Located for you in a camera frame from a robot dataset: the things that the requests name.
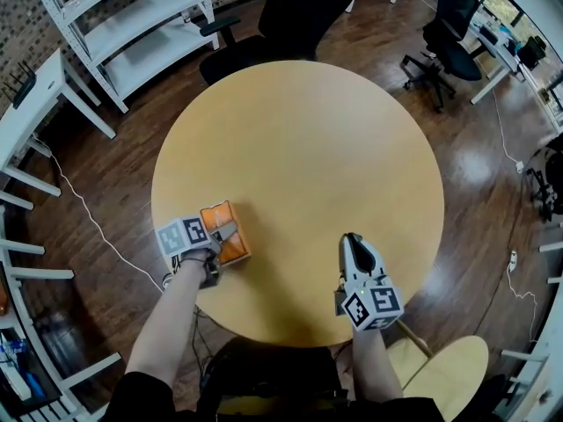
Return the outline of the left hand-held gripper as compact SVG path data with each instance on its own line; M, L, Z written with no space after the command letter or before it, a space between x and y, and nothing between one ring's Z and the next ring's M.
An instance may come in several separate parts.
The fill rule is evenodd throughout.
M201 283L201 288L216 286L220 279L220 242L225 242L237 231L237 223L230 221L209 233L200 216L177 218L157 228L155 233L159 247L172 262L172 272L163 278L163 287L167 288L181 264L190 260L188 253L196 250L206 252L206 259L203 261L206 279Z

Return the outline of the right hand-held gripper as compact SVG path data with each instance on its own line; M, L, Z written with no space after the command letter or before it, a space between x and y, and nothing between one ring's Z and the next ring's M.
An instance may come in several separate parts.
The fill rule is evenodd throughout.
M340 275L334 292L335 313L346 316L355 331L383 330L404 314L400 292L385 274L379 252L362 236L344 234L339 242ZM353 280L356 268L368 280Z

